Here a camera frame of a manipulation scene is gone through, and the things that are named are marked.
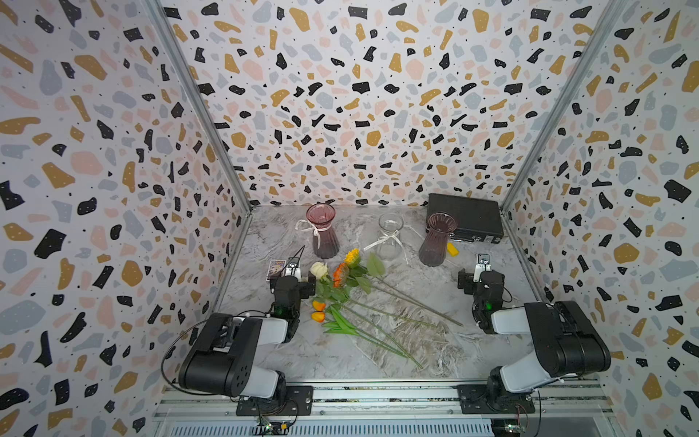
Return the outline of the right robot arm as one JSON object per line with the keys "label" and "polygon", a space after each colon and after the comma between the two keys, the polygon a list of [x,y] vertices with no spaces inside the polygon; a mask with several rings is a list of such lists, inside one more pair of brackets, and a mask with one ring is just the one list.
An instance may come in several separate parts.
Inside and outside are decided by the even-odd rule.
{"label": "right robot arm", "polygon": [[484,386],[461,385],[462,411],[532,413],[532,393],[564,377],[603,373],[611,353],[577,302],[528,302],[504,307],[504,275],[479,264],[459,271],[457,288],[473,297],[471,315],[489,335],[526,334],[533,351],[515,363],[494,368]]}

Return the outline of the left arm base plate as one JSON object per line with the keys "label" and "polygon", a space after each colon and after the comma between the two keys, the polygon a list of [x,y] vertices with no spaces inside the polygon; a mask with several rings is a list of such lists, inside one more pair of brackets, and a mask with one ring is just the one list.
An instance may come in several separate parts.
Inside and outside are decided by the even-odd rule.
{"label": "left arm base plate", "polygon": [[291,385],[276,391],[269,399],[248,397],[238,403],[238,417],[309,416],[313,406],[312,385]]}

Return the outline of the white rose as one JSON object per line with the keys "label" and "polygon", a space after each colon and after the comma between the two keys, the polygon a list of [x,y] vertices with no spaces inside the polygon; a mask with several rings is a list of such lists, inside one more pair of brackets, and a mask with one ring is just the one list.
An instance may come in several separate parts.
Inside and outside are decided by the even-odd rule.
{"label": "white rose", "polygon": [[344,304],[349,300],[346,283],[350,276],[350,268],[342,262],[335,271],[323,262],[316,262],[309,273],[315,278],[315,300],[322,304]]}

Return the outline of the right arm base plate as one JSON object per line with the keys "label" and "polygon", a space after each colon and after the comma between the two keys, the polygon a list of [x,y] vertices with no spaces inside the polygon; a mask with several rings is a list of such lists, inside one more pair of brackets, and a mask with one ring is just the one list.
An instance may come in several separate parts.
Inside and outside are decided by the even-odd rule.
{"label": "right arm base plate", "polygon": [[509,393],[497,384],[456,387],[462,414],[531,414],[536,411],[529,393]]}

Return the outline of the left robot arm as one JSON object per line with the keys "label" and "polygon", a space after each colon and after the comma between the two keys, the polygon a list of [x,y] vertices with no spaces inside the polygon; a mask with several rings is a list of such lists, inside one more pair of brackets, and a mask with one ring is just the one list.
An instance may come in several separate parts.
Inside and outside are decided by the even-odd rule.
{"label": "left robot arm", "polygon": [[214,313],[201,329],[178,373],[181,391],[279,402],[284,373],[254,364],[260,346],[288,343],[300,324],[300,304],[316,292],[316,277],[284,275],[271,281],[270,311],[260,316]]}

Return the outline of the orange gerbera flower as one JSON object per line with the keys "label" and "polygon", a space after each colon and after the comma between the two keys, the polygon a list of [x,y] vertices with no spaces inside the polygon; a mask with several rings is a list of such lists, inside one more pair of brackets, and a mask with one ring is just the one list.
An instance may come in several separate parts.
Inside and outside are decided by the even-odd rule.
{"label": "orange gerbera flower", "polygon": [[[333,273],[332,293],[337,296],[336,301],[347,307],[348,310],[357,307],[371,315],[382,315],[432,330],[439,328],[438,325],[430,323],[428,320],[422,320],[420,313],[412,316],[412,311],[427,311],[427,308],[416,300],[405,297],[394,289],[376,288],[373,281],[378,279],[377,276],[371,276],[371,272],[358,262],[354,264],[342,262]],[[368,302],[367,298],[371,298],[373,291],[383,293],[391,299],[376,303]]]}

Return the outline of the orange tulip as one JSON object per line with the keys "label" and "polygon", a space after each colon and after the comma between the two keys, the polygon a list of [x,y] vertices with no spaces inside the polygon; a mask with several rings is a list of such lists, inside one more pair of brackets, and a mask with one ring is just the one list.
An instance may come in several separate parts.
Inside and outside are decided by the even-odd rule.
{"label": "orange tulip", "polygon": [[393,340],[382,340],[375,335],[364,331],[350,322],[336,309],[329,311],[313,311],[311,318],[322,325],[323,330],[327,334],[346,335],[357,339],[365,340],[374,346],[377,346],[384,351],[393,353],[405,359],[412,359],[411,353],[408,353],[400,344]]}
{"label": "orange tulip", "polygon": [[311,307],[311,318],[322,326],[324,333],[364,340],[388,353],[409,360],[418,369],[423,369],[423,365],[401,342],[368,317],[336,303],[329,305],[322,300],[313,300]]}

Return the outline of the yellow sunflower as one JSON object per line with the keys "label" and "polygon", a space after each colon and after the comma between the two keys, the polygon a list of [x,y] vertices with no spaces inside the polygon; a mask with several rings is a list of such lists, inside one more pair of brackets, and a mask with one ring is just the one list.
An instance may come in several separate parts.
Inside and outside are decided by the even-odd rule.
{"label": "yellow sunflower", "polygon": [[457,320],[451,318],[447,314],[433,309],[427,304],[420,302],[409,294],[389,284],[389,282],[385,280],[387,269],[383,261],[374,253],[371,253],[368,260],[364,262],[360,250],[353,249],[347,253],[343,262],[349,266],[349,278],[346,287],[359,288],[366,294],[370,294],[374,290],[386,293],[391,297],[403,300],[404,302],[408,302],[409,304],[437,315],[458,327],[463,327],[461,322],[457,322]]}

